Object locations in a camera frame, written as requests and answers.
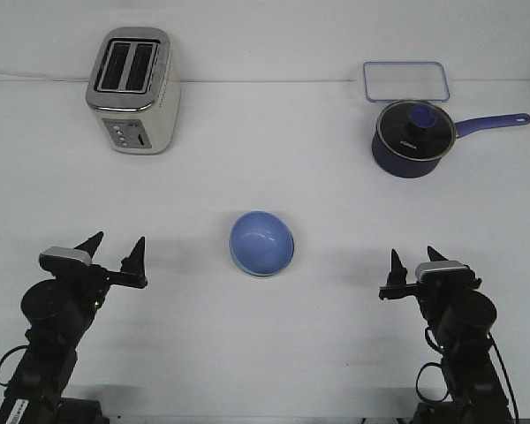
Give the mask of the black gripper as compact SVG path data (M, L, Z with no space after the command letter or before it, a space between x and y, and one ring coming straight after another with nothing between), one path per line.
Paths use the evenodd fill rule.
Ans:
M430 261L446 261L447 258L427 246L427 255ZM446 281L444 278L430 283L416 282L406 283L407 269L403 266L398 252L392 249L390 252L390 273L388 284L379 290L380 299L402 299L414 296L420 307L424 320L431 326L441 321L446 307L454 294L464 290L477 290L480 288L482 279L471 278L467 281Z
M96 234L74 247L74 258L81 263L91 263L102 243L104 233ZM100 309L112 285L144 289L148 285L145 273L146 239L140 237L130 254L121 261L119 271L100 265L87 268L53 271L52 275L68 284L71 295L84 314L95 314Z

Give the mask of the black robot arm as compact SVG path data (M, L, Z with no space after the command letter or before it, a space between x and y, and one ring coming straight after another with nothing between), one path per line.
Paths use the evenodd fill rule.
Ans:
M73 247L40 253L49 279L24 294L20 308L30 327L11 379L4 383L0 423L107 423L97 400L64 397L78 360L77 347L113 285L143 289L146 240L139 238L118 271L93 262L103 234Z
M380 299L416 298L427 323L425 339L440 356L435 367L447 388L441 399L420 395L414 423L517 423L519 411L506 369L490 358L498 353L491 335L497 318L494 303L479 291L481 279L467 265L448 260L428 247L428 261L406 281L397 252L390 254L390 273Z

